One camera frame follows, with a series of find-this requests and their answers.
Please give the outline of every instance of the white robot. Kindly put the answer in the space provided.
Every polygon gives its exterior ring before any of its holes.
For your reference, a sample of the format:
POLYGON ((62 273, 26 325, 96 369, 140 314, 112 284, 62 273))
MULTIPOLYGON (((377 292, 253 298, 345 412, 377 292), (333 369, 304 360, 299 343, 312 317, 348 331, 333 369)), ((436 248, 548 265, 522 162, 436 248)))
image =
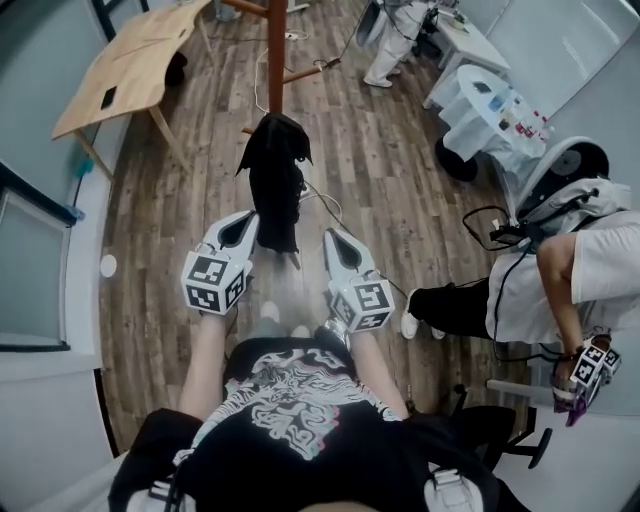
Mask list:
MULTIPOLYGON (((243 211, 209 228, 182 270, 189 307, 225 315, 236 304, 247 289, 259 224, 256 212, 243 211)), ((369 249, 335 229, 325 232, 323 245, 334 322, 349 333, 383 327, 395 305, 389 282, 380 277, 369 249)))
POLYGON ((234 213, 211 225, 202 243, 190 251, 182 269, 187 306, 225 315, 247 289, 247 277, 260 217, 256 212, 234 213))

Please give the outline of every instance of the black pants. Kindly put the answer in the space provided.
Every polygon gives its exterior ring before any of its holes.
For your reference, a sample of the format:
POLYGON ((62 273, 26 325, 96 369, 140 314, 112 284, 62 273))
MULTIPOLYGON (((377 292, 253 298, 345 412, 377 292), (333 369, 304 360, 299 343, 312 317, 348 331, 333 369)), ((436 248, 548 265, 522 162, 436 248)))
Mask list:
POLYGON ((488 300, 488 278, 463 288, 420 288, 411 296, 409 312, 448 334, 491 339, 485 327, 488 300))

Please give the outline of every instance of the black chair wheel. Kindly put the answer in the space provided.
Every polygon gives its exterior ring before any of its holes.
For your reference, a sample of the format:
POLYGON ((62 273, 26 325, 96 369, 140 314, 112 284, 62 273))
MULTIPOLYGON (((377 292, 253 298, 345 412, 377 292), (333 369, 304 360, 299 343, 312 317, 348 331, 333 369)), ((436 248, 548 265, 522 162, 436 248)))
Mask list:
POLYGON ((542 434, 542 439, 540 439, 540 444, 538 444, 538 450, 536 454, 531 458, 531 462, 529 462, 529 469, 535 468, 540 463, 540 459, 542 459, 544 452, 547 451, 547 446, 549 446, 549 441, 551 440, 551 434, 553 434, 553 429, 551 428, 544 429, 544 433, 542 434))
POLYGON ((478 175, 478 163, 475 159, 465 162, 457 153, 444 147, 442 138, 438 139, 434 150, 438 163, 452 178, 459 181, 473 181, 478 175))

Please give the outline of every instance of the person's hand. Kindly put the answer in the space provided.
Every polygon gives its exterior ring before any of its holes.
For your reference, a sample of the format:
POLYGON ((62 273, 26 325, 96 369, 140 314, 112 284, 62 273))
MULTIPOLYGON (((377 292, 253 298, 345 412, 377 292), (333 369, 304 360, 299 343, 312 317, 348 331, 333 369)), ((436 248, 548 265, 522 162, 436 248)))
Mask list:
POLYGON ((578 364, 578 359, 570 359, 567 361, 561 361, 558 364, 558 369, 556 370, 556 375, 563 381, 569 380, 573 370, 576 368, 576 364, 578 364))

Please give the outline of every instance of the black graphic t-shirt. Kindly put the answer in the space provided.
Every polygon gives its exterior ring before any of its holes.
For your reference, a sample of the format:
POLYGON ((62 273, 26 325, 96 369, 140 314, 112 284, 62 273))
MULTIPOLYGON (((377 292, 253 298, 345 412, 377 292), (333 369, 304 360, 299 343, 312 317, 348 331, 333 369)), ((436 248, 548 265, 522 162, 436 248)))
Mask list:
MULTIPOLYGON (((428 448, 357 380, 336 340, 245 341, 224 380, 225 400, 204 424, 167 410, 147 418, 114 481, 112 510, 171 475, 174 460, 182 460, 177 487, 198 510, 285 512, 336 501, 427 510, 428 448)), ((475 481, 494 483, 469 461, 475 481)))

